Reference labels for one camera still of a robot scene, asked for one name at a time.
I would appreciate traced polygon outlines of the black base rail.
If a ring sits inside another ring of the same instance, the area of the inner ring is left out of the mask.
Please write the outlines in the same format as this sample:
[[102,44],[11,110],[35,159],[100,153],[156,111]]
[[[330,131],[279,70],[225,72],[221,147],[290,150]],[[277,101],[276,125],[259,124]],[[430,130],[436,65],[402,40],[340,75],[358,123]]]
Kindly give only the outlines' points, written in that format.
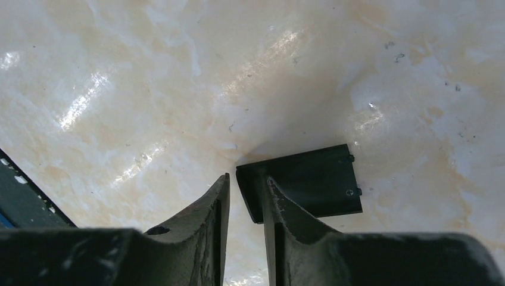
[[1,229],[75,227],[75,223],[1,151]]

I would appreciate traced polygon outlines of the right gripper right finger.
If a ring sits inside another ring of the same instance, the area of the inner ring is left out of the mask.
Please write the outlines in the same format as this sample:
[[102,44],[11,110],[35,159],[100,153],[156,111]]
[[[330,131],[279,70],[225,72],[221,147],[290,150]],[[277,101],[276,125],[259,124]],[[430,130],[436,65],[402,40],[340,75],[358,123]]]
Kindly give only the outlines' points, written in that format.
[[489,251],[461,233],[342,233],[263,187],[270,285],[503,285]]

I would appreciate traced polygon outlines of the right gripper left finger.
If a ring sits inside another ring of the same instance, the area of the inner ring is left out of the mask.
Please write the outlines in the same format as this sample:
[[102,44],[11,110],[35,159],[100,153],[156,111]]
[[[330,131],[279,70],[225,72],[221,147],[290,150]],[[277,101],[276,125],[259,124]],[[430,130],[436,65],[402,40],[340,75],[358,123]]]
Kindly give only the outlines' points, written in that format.
[[39,228],[1,232],[2,285],[222,285],[230,177],[146,232]]

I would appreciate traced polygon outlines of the black battery cover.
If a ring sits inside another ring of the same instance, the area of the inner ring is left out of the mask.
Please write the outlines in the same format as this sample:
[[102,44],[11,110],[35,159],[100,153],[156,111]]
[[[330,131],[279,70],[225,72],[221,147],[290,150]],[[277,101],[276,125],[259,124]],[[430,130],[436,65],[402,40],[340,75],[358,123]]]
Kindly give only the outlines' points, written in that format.
[[263,184],[271,176],[284,194],[315,217],[363,211],[355,157],[341,144],[237,166],[236,179],[251,219],[262,224]]

